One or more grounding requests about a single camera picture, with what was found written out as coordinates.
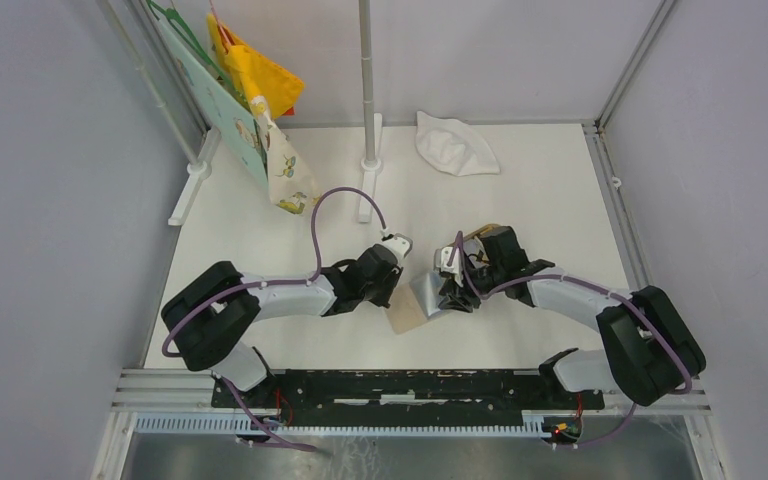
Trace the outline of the beige card holder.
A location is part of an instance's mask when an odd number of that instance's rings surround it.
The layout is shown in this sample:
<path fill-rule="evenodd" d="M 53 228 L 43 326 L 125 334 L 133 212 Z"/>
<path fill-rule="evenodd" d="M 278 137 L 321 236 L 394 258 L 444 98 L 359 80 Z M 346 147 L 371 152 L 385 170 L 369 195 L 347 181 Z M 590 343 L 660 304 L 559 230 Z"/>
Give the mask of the beige card holder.
<path fill-rule="evenodd" d="M 396 335 L 405 334 L 446 314 L 439 307 L 439 291 L 443 280 L 429 271 L 395 288 L 385 310 L 387 320 Z"/>

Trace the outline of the beige oval tray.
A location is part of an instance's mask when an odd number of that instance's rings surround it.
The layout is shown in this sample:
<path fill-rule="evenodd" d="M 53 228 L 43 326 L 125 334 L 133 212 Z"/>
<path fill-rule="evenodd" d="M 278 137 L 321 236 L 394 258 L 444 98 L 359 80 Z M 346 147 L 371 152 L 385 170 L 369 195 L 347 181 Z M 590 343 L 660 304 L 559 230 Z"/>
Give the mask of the beige oval tray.
<path fill-rule="evenodd" d="M 480 227 L 480 228 L 478 228 L 478 229 L 476 229 L 476 230 L 474 230 L 474 231 L 472 231 L 470 233 L 464 234 L 463 238 L 465 240 L 468 240 L 468 239 L 471 239 L 471 238 L 474 238 L 474 237 L 477 237 L 477 236 L 482 236 L 482 235 L 485 235 L 485 234 L 487 234 L 489 232 L 492 232 L 493 230 L 495 230 L 496 228 L 499 228 L 499 227 L 500 227 L 500 225 L 496 224 L 496 223 L 486 224 L 486 225 L 484 225 L 484 226 L 482 226 L 482 227 Z"/>

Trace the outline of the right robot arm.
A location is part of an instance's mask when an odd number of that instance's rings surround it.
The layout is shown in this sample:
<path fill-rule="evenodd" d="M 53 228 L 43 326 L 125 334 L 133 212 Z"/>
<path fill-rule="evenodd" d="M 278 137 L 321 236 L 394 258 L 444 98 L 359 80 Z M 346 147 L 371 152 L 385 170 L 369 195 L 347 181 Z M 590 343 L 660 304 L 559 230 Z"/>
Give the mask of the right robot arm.
<path fill-rule="evenodd" d="M 510 226 L 488 225 L 435 253 L 434 310 L 472 313 L 503 295 L 560 314 L 599 335 L 600 348 L 563 350 L 542 362 L 537 392 L 551 408 L 577 393 L 617 390 L 639 406 L 683 395 L 707 358 L 668 294 L 654 285 L 615 289 L 530 258 Z"/>

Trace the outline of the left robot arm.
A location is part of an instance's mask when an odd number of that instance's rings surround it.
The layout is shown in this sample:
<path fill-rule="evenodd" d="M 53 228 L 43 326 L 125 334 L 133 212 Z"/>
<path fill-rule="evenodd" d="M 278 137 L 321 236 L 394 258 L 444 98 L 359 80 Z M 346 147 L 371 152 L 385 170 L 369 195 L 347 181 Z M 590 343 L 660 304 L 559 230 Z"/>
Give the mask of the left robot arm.
<path fill-rule="evenodd" d="M 262 407 L 274 381 L 260 353 L 242 340 L 248 328 L 275 318 L 342 315 L 365 302 L 386 308 L 410 250 L 409 239 L 391 235 L 313 280 L 243 274 L 230 261 L 217 262 L 162 307 L 169 331 L 162 352 L 182 358 L 190 371 L 230 381 L 248 406 Z"/>

